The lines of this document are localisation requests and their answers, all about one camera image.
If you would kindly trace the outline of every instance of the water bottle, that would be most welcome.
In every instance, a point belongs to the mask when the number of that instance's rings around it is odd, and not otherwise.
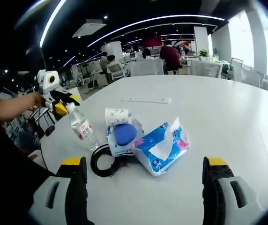
[[[74,103],[68,104],[66,108],[69,112],[69,123],[78,138],[84,143],[84,147],[89,151],[96,150],[98,148],[98,140],[86,116],[76,109]]]

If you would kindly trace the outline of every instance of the bottle cap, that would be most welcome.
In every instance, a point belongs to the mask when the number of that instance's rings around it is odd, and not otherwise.
[[[68,110],[68,112],[70,113],[71,111],[73,111],[76,108],[76,106],[74,105],[74,103],[72,102],[71,104],[68,104],[66,106],[66,109]]]

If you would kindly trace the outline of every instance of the ceiling light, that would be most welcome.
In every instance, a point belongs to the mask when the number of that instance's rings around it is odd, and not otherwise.
[[[202,18],[210,18],[210,19],[216,19],[216,20],[222,20],[224,21],[225,19],[222,19],[222,18],[218,18],[218,17],[213,17],[213,16],[209,16],[209,15],[166,15],[166,16],[160,16],[160,17],[155,17],[155,18],[151,18],[151,19],[147,19],[147,20],[142,20],[142,21],[138,21],[138,22],[135,22],[135,23],[132,23],[132,24],[129,24],[127,26],[124,26],[124,27],[121,27],[117,30],[114,30],[102,37],[100,37],[98,40],[95,40],[94,42],[92,42],[91,44],[89,44],[87,47],[90,47],[91,45],[93,45],[94,43],[98,42],[99,40],[107,37],[108,35],[111,35],[117,31],[120,31],[122,29],[125,29],[125,28],[128,28],[128,27],[131,27],[131,26],[134,26],[134,25],[137,25],[137,24],[140,24],[140,23],[143,23],[143,22],[147,22],[147,21],[152,21],[152,20],[158,20],[158,19],[164,19],[164,18],[173,18],[173,17],[202,17]]]
[[[133,42],[136,42],[136,41],[141,41],[141,40],[142,40],[142,38],[141,39],[138,39],[138,40],[135,40],[135,41],[130,41],[127,44],[130,44],[130,43],[133,43]]]
[[[164,37],[164,36],[171,36],[171,35],[194,35],[194,34],[164,34],[161,36]]]
[[[182,38],[182,39],[176,38],[176,39],[166,39],[163,41],[173,41],[173,40],[195,40],[195,39],[193,39],[193,38]]]
[[[56,8],[54,9],[54,11],[53,11],[51,17],[49,18],[48,23],[47,23],[46,26],[45,26],[45,30],[44,30],[44,32],[43,32],[43,34],[42,34],[42,37],[41,37],[41,39],[40,39],[40,43],[39,43],[40,47],[42,47],[42,45],[43,45],[43,43],[44,43],[44,41],[45,41],[45,36],[46,36],[46,34],[47,34],[47,32],[48,32],[50,26],[51,26],[51,23],[52,23],[53,20],[54,20],[56,14],[59,12],[59,10],[61,9],[61,7],[63,6],[63,4],[64,4],[66,1],[67,1],[67,0],[61,0],[61,1],[59,2],[59,4],[56,6]]]
[[[202,25],[202,23],[200,23],[200,22],[178,22],[177,23],[177,25],[178,24],[193,24],[193,25]],[[171,25],[171,23],[164,23],[164,24],[158,24],[158,25],[154,25],[154,26],[148,26],[148,28],[157,28],[157,27],[160,27],[160,26],[170,26]],[[214,27],[214,29],[212,30],[212,32],[215,32],[215,30],[217,29],[217,25],[213,25],[213,24],[208,24],[208,23],[205,23],[205,26],[212,26],[212,27]],[[127,33],[125,33],[124,35],[127,35],[127,34],[130,34],[130,33],[134,33],[134,32],[137,32],[137,31],[139,31],[139,30],[144,30],[144,28],[140,28],[140,29],[137,29],[137,30],[132,30],[132,31],[130,31],[130,32],[127,32]],[[121,35],[119,35],[119,36],[116,36],[116,37],[114,37],[114,38],[112,38],[112,40],[114,40],[114,39],[117,39],[117,38],[119,38]]]
[[[87,59],[85,62],[87,62],[88,60],[90,60],[90,59],[92,59],[92,58],[94,58],[94,57],[98,56],[99,54],[96,54],[95,56],[90,57],[90,58],[89,58],[89,59]]]
[[[67,61],[66,64],[63,65],[63,67],[65,67],[71,60],[73,60],[74,57],[72,57],[69,61]]]

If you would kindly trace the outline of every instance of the coiled cable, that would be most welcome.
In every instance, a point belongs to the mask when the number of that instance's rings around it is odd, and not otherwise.
[[[100,146],[99,148],[97,148],[91,156],[91,160],[90,160],[90,166],[92,171],[100,176],[100,177],[109,177],[109,176],[113,176],[115,174],[115,172],[122,166],[125,166],[127,163],[132,162],[132,163],[138,163],[139,161],[136,159],[135,156],[118,156],[114,158],[114,162],[111,165],[110,168],[105,169],[105,170],[100,170],[97,167],[97,161],[98,159],[102,156],[102,155],[108,155],[108,156],[112,156],[109,145],[108,144],[104,144],[102,146]]]

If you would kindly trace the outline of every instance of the white robot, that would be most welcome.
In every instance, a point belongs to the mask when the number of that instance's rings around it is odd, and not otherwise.
[[[57,71],[39,70],[36,80],[38,91],[45,99],[45,106],[52,110],[57,120],[68,113],[66,103],[74,102],[75,105],[80,105],[79,99],[74,94],[60,86]]]

